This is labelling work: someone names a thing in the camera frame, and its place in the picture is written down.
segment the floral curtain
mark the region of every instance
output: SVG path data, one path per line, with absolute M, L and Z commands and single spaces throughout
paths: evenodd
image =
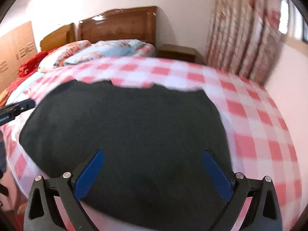
M 263 84 L 279 53 L 281 0 L 216 0 L 204 63 Z

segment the metal screw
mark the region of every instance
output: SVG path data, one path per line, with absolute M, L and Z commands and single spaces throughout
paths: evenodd
M 242 173 L 236 173 L 235 176 L 238 179 L 243 179 L 244 178 L 244 175 Z
M 266 176 L 266 177 L 265 177 L 265 180 L 266 180 L 267 182 L 271 182 L 271 181 L 272 181 L 272 178 L 270 178 L 269 176 Z
M 42 176 L 40 176 L 40 175 L 36 176 L 36 178 L 35 178 L 36 181 L 40 181 L 41 179 L 42 179 Z
M 70 172 L 65 172 L 63 174 L 63 178 L 65 178 L 65 179 L 70 178 L 70 176 L 71 176 Z

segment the white wall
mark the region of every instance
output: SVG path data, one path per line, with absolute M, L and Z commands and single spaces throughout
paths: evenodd
M 32 21 L 39 42 L 58 27 L 114 8 L 156 5 L 157 45 L 179 44 L 205 52 L 212 0 L 18 0 L 0 25 L 0 35 L 8 28 Z
M 302 178 L 302 212 L 308 203 L 308 56 L 284 44 L 265 89 L 280 110 L 296 150 Z

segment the wooden headboard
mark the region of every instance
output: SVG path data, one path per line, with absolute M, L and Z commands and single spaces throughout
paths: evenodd
M 138 39 L 155 46 L 156 6 L 113 9 L 82 20 L 78 41 Z
M 41 51 L 57 49 L 67 43 L 76 41 L 74 23 L 64 25 L 48 36 L 45 36 L 40 42 Z

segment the wooden cabinet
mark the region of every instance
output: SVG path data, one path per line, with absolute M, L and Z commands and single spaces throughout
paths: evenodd
M 194 48 L 164 44 L 158 49 L 158 57 L 180 61 L 195 62 L 197 51 Z

